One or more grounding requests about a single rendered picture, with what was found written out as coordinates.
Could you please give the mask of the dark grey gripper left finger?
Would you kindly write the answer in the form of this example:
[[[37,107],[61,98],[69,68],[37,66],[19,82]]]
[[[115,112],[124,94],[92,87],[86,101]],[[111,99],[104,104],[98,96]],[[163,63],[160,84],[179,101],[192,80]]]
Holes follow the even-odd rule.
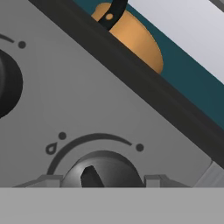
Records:
[[[60,187],[62,175],[41,175],[39,178],[18,185],[18,187]]]

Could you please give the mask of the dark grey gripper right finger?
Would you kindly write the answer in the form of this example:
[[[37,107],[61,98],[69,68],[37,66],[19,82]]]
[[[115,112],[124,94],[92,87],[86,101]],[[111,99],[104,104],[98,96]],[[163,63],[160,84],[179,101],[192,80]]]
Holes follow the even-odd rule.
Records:
[[[166,175],[145,175],[143,182],[146,187],[186,187],[186,185],[168,178]]]

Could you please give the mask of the black stove knob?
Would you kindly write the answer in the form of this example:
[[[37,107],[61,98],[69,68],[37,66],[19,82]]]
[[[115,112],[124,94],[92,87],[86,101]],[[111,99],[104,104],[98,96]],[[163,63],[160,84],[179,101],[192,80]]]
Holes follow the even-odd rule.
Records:
[[[61,187],[144,187],[135,166],[119,153],[98,150],[81,157]]]
[[[18,104],[23,90],[23,76],[17,62],[0,50],[0,118]]]

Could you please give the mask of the grey stove with dark top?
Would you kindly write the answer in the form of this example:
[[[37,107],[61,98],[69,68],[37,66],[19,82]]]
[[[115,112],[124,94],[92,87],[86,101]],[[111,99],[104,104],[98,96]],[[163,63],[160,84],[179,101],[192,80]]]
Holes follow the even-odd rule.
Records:
[[[164,60],[153,71],[93,19],[112,1],[130,0],[0,0],[0,50],[23,76],[0,118],[0,187],[64,178],[94,151],[126,157],[143,184],[224,187],[224,84],[148,24]]]

